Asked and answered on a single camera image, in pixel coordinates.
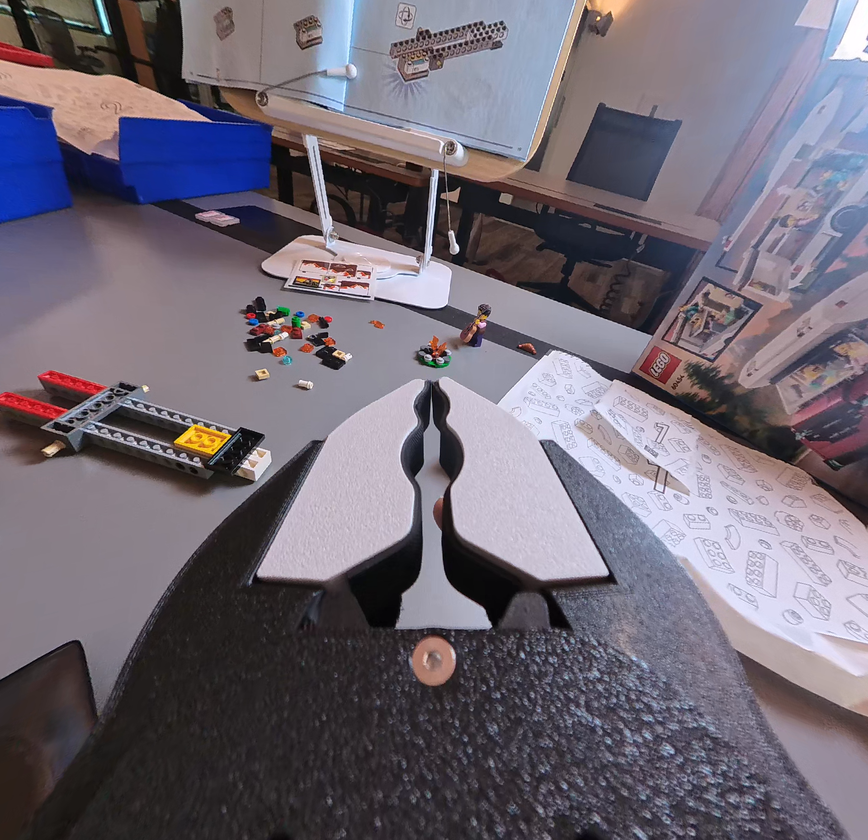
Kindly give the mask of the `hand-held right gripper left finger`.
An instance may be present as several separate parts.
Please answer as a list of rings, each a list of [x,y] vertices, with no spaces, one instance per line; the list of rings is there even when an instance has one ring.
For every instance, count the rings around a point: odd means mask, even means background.
[[[259,564],[260,580],[326,585],[419,545],[431,384],[413,380],[323,442]]]

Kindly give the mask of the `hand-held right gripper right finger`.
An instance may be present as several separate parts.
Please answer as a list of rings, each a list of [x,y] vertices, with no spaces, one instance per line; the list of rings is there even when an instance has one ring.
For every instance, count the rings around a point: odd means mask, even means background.
[[[534,432],[451,378],[432,390],[444,526],[458,549],[520,584],[603,580],[609,568]]]

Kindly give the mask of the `lego sticker sheet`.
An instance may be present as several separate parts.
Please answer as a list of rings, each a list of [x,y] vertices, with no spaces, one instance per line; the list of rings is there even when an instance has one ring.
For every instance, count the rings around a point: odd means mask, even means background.
[[[367,261],[303,258],[292,263],[281,289],[372,301],[376,285],[375,268]]]

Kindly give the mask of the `lego set cardboard box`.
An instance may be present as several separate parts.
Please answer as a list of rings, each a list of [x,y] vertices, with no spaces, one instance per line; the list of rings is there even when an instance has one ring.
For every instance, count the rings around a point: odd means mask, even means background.
[[[637,376],[866,505],[866,0],[796,0]]]

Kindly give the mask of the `lego instruction booklet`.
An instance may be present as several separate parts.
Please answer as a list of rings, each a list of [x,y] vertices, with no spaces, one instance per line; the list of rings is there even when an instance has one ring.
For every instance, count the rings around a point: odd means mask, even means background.
[[[179,0],[182,68],[300,131],[452,165],[468,149],[524,161],[579,3]]]

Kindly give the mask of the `scatter of small colourful pieces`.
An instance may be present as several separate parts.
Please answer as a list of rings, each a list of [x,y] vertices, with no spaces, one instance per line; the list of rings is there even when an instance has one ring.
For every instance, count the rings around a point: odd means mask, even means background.
[[[245,325],[245,350],[273,357],[280,362],[284,354],[296,353],[316,358],[331,369],[341,369],[353,356],[338,346],[333,316],[306,312],[284,304],[270,305],[264,297],[255,297],[241,310]]]

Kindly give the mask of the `white wooden book stand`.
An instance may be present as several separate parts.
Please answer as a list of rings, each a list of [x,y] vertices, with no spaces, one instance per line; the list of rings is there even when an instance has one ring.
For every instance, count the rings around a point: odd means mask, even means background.
[[[290,131],[298,132],[301,135],[309,158],[316,198],[320,206],[320,227],[323,236],[311,235],[295,238],[291,243],[278,250],[269,260],[266,260],[262,266],[263,270],[271,276],[286,280],[289,276],[292,263],[303,258],[364,260],[372,264],[376,271],[377,285],[375,297],[421,307],[439,308],[444,306],[448,302],[450,292],[450,268],[431,259],[432,240],[436,231],[439,177],[445,177],[449,173],[454,173],[468,179],[497,180],[520,170],[533,155],[542,137],[546,119],[554,103],[558,84],[557,77],[566,65],[570,44],[577,31],[583,0],[580,0],[579,4],[580,10],[576,29],[569,39],[568,46],[563,50],[563,64],[558,66],[555,79],[549,88],[548,94],[550,98],[547,99],[547,107],[544,108],[542,118],[537,127],[531,153],[524,161],[476,149],[468,149],[465,152],[468,157],[467,161],[463,165],[452,165],[444,156],[440,160],[428,157],[416,158],[405,151],[394,151],[379,143],[372,144],[370,140],[366,140],[365,138],[345,139],[331,133],[322,136],[313,131],[300,131],[297,125],[292,122],[287,123],[280,120],[274,122],[267,118],[256,103],[253,92],[235,87],[222,87],[223,91],[227,93],[229,100],[234,105],[241,107],[243,113],[261,116],[277,127],[283,127]],[[400,250],[377,249],[352,242],[350,238],[339,237],[328,208],[325,177],[320,160],[320,141],[331,141],[354,146],[358,149],[372,151],[378,155],[415,162],[430,169],[425,243],[423,250],[415,260]],[[455,143],[449,143],[442,147],[442,153],[453,153],[457,151],[457,148]]]

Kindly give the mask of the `black desk mat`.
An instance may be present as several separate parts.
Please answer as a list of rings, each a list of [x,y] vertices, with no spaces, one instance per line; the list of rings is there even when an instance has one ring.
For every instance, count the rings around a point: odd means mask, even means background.
[[[212,227],[211,225],[206,225],[206,227],[211,231],[222,232],[226,236],[257,250],[274,252],[278,249],[278,238],[297,237],[304,230],[304,227],[298,221],[254,205],[232,207],[228,209],[228,212],[230,214],[238,214],[241,217],[239,225],[224,229]],[[453,328],[462,328],[472,320],[471,313],[449,304],[437,309],[410,307],[410,310],[421,316],[450,325]],[[537,359],[542,358],[544,350],[568,352],[571,355],[583,358],[607,378],[635,384],[641,390],[651,390],[649,384],[643,382],[637,376],[615,368],[605,362],[593,360],[584,353],[567,349],[558,343],[552,344],[541,336],[528,334],[521,330],[514,330],[505,325],[493,323],[489,323],[489,325],[485,338],[487,343],[494,343],[511,350],[518,350],[520,343],[530,342],[537,348]]]

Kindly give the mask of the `long office desk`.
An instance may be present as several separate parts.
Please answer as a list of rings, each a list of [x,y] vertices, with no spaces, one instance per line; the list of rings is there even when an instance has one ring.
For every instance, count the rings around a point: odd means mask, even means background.
[[[346,222],[382,234],[386,207],[404,200],[405,212],[397,228],[405,239],[425,224],[422,205],[427,201],[429,169],[396,160],[376,158],[353,149],[338,150],[320,142],[325,180],[359,193],[367,207],[353,214],[344,198]],[[555,282],[525,280],[519,283],[560,303],[596,311],[600,303],[581,297],[570,286],[580,262],[590,262],[593,272],[604,272],[605,262],[634,260],[656,271],[672,274],[678,285],[718,236],[720,224],[693,214],[670,213],[635,198],[602,191],[585,184],[558,180],[522,170],[510,178],[482,183],[456,175],[441,178],[441,187],[458,190],[457,241],[453,263],[472,261],[471,240],[476,220],[485,216],[521,227],[537,236],[537,250],[551,250],[562,259]]]

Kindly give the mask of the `black computer monitor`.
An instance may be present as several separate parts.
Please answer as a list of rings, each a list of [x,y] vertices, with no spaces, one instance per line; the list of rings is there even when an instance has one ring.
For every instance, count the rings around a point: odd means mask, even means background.
[[[681,125],[600,103],[567,180],[647,201]]]

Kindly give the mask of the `grey red lego beam frame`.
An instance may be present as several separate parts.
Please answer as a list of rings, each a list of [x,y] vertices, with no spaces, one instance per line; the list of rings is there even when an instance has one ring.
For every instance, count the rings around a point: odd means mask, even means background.
[[[52,437],[42,449],[46,458],[100,447],[193,477],[220,474],[250,482],[271,465],[264,434],[166,409],[144,398],[145,385],[103,386],[54,370],[38,380],[47,394],[71,406],[4,392],[1,408],[7,418],[36,425]]]

